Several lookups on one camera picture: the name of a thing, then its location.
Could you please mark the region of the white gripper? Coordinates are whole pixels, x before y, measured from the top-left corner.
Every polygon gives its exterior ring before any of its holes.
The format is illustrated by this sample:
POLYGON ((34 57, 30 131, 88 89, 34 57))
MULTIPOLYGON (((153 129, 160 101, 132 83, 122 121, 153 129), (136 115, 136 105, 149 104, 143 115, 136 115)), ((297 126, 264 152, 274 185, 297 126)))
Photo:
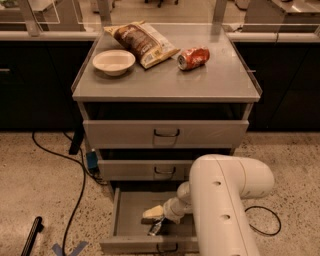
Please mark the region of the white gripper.
POLYGON ((167 200, 163 207, 157 205, 143 212, 141 224, 154 225, 164 221, 164 217, 175 224, 179 224, 180 220, 186 215, 192 213, 192 206, 179 199, 178 197, 167 200))

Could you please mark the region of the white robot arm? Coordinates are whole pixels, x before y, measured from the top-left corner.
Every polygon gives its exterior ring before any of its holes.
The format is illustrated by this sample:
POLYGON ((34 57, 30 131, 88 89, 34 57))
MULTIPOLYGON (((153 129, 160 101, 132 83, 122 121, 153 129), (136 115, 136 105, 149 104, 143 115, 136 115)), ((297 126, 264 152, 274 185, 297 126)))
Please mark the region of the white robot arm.
POLYGON ((193 162, 176 196, 142 218, 155 222, 149 231, 154 236, 163 221, 178 224, 191 214, 201 256, 260 256, 242 201, 265 197, 273 186, 271 169, 259 160, 204 155, 193 162))

